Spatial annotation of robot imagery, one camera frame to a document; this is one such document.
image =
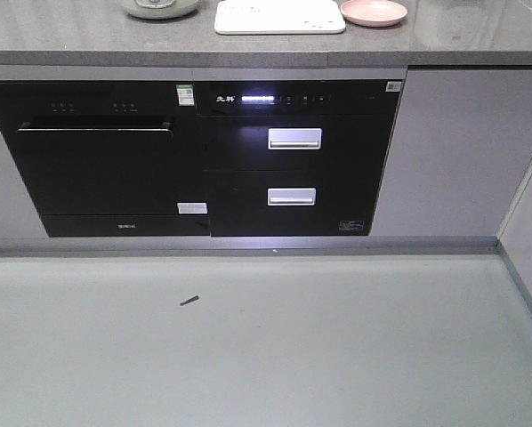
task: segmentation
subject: sticker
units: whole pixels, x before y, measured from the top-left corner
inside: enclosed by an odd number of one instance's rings
[[[206,203],[178,203],[177,209],[181,215],[206,214]]]
[[[387,92],[400,92],[402,81],[387,82]]]
[[[339,221],[340,231],[362,231],[365,229],[364,221]]]
[[[195,105],[195,94],[193,93],[193,85],[176,85],[177,98],[179,98],[179,105],[182,107],[192,107]]]

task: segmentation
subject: white tray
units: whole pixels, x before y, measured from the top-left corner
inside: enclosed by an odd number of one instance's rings
[[[223,0],[216,9],[219,34],[336,34],[345,21],[333,0]]]

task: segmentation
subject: drawer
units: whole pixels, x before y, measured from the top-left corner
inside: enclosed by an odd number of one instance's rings
[[[212,236],[365,236],[378,180],[370,173],[208,172]]]
[[[208,236],[207,215],[42,215],[51,238]]]
[[[381,168],[391,118],[202,117],[205,169]]]

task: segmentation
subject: silver drawer handle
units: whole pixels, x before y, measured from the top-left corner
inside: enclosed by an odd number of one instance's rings
[[[321,149],[321,128],[268,129],[268,149]]]
[[[319,141],[270,141],[271,149],[317,149]]]
[[[313,205],[313,198],[270,197],[270,205]]]
[[[314,206],[316,189],[268,189],[268,206]]]

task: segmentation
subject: gray countertop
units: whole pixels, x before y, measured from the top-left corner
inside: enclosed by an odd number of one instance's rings
[[[348,22],[339,35],[221,36],[218,0],[166,21],[127,16],[117,0],[0,0],[0,65],[532,66],[532,0],[398,1],[408,16],[392,28]]]

